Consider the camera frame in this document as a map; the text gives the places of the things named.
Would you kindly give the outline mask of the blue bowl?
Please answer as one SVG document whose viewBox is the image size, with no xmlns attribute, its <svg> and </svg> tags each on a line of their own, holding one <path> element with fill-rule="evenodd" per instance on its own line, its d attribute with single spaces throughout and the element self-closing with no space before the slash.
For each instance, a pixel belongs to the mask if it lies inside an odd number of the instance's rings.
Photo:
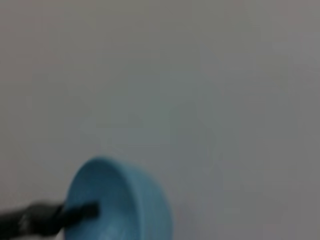
<svg viewBox="0 0 320 240">
<path fill-rule="evenodd" d="M 64 240 L 174 240 L 170 204 L 144 170 L 94 157 L 75 174 L 66 209 L 97 202 L 99 216 L 64 231 Z"/>
</svg>

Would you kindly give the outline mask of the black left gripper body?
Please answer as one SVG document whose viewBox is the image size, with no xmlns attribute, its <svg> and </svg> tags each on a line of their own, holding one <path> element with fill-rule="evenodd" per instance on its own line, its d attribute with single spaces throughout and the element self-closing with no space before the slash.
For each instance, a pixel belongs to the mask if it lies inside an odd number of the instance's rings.
<svg viewBox="0 0 320 240">
<path fill-rule="evenodd" d="M 56 236 L 62 229 L 58 218 L 63 209 L 64 204 L 61 202 L 37 202 L 25 207 L 0 211 L 0 240 Z"/>
</svg>

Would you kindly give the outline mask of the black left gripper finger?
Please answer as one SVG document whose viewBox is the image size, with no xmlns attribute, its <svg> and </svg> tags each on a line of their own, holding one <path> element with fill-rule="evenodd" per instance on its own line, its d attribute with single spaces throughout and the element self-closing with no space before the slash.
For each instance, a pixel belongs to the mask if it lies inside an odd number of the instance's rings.
<svg viewBox="0 0 320 240">
<path fill-rule="evenodd" d="M 94 219 L 98 216 L 99 203 L 97 201 L 68 207 L 62 212 L 62 219 L 66 222 L 79 222 L 86 219 Z"/>
</svg>

